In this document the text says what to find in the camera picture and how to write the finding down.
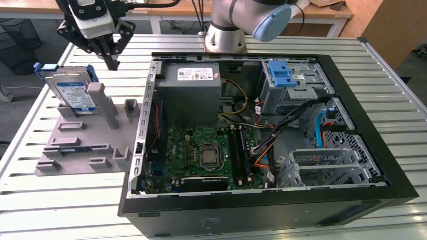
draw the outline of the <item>sticker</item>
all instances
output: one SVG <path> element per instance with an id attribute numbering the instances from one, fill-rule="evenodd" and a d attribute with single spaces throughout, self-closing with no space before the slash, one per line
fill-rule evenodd
<path id="1" fill-rule="evenodd" d="M 56 85 L 62 97 L 67 100 L 74 110 L 80 112 L 96 110 L 92 98 L 86 93 L 87 87 L 83 82 L 60 82 Z"/>
<path id="2" fill-rule="evenodd" d="M 294 80 L 306 80 L 303 75 L 294 75 Z"/>
<path id="3" fill-rule="evenodd" d="M 95 4 L 95 0 L 78 0 L 78 4 L 82 6 L 82 7 L 86 7 L 86 6 L 91 6 Z"/>
<path id="4" fill-rule="evenodd" d="M 287 160 L 287 158 L 285 156 L 279 156 L 277 163 L 283 164 L 286 162 L 286 160 Z"/>
<path id="5" fill-rule="evenodd" d="M 255 114 L 262 115 L 262 107 L 261 106 L 255 106 Z"/>
<path id="6" fill-rule="evenodd" d="M 178 81 L 214 81 L 214 69 L 181 68 L 178 70 Z"/>
<path id="7" fill-rule="evenodd" d="M 350 19 L 353 16 L 350 16 L 350 15 L 337 15 L 335 16 L 335 18 L 338 18 L 338 19 Z"/>
<path id="8" fill-rule="evenodd" d="M 135 11 L 135 10 L 133 11 L 133 13 L 134 13 L 134 14 L 149 14 L 147 11 Z"/>
<path id="9" fill-rule="evenodd" d="M 270 182 L 275 183 L 275 175 L 273 175 L 271 172 L 269 172 L 267 178 L 269 178 Z"/>
<path id="10" fill-rule="evenodd" d="M 75 149 L 63 149 L 63 150 L 59 150 L 60 152 L 63 153 L 74 153 L 76 150 Z"/>

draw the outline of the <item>power supply label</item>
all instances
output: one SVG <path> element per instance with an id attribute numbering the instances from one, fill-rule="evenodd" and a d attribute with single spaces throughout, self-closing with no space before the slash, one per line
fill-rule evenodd
<path id="1" fill-rule="evenodd" d="M 86 92 L 87 87 L 83 82 L 59 82 L 56 85 L 62 97 L 67 100 L 75 111 L 91 112 L 96 110 L 92 98 Z"/>
<path id="2" fill-rule="evenodd" d="M 178 81 L 214 81 L 213 68 L 181 68 Z"/>

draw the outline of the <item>orange wire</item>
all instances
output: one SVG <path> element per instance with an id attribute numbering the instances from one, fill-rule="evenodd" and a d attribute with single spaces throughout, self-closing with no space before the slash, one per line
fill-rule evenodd
<path id="1" fill-rule="evenodd" d="M 257 115 L 257 117 L 255 117 L 255 126 L 265 127 L 266 124 L 259 124 L 259 118 L 261 118 L 261 115 Z M 275 125 L 269 124 L 269 127 L 273 129 L 273 128 L 275 128 Z"/>
<path id="2" fill-rule="evenodd" d="M 262 153 L 262 155 L 259 156 L 257 162 L 255 162 L 255 167 L 258 168 L 269 168 L 269 166 L 259 164 L 259 162 L 262 161 L 262 158 L 266 156 L 266 154 L 269 153 L 270 149 L 273 148 L 273 146 L 275 145 L 277 140 L 274 140 L 274 142 L 271 143 L 271 145 L 267 147 L 267 149 L 265 150 L 265 152 Z"/>
<path id="3" fill-rule="evenodd" d="M 323 126 L 333 126 L 335 123 L 329 121 L 326 124 L 323 124 Z M 326 146 L 326 143 L 327 143 L 327 132 L 326 131 L 322 131 L 322 142 L 323 142 L 323 146 Z"/>

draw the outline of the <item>yellow wire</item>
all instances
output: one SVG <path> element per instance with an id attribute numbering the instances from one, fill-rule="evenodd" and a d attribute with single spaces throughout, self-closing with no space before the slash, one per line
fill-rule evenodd
<path id="1" fill-rule="evenodd" d="M 237 114 L 239 114 L 239 113 L 242 113 L 246 109 L 247 109 L 247 106 L 249 106 L 249 96 L 247 96 L 247 93 L 246 93 L 246 91 L 243 91 L 243 88 L 238 85 L 238 83 L 235 83 L 234 81 L 231 81 L 231 80 L 229 80 L 227 79 L 227 82 L 231 82 L 237 87 L 238 87 L 238 89 L 241 90 L 241 92 L 243 93 L 243 95 L 245 95 L 245 105 L 243 105 L 243 108 L 239 110 L 239 111 L 234 111 L 234 112 L 223 112 L 223 113 L 221 113 L 219 115 L 222 115 L 222 116 L 227 116 L 227 115 L 237 115 Z"/>

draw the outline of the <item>metal table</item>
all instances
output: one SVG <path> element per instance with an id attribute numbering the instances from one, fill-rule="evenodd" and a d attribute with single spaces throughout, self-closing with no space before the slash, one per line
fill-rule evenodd
<path id="1" fill-rule="evenodd" d="M 142 102 L 151 53 L 202 52 L 195 35 L 137 35 L 121 56 L 121 71 L 72 45 L 60 64 L 91 62 L 106 94 L 123 104 Z M 271 43 L 247 39 L 250 53 L 331 55 L 378 127 L 421 197 L 339 227 L 225 234 L 195 239 L 426 239 L 427 238 L 427 109 L 370 44 L 354 38 L 285 37 Z M 35 166 L 50 139 L 59 102 L 44 87 L 0 161 L 2 239 L 145 239 L 118 217 L 125 173 L 36 177 Z"/>

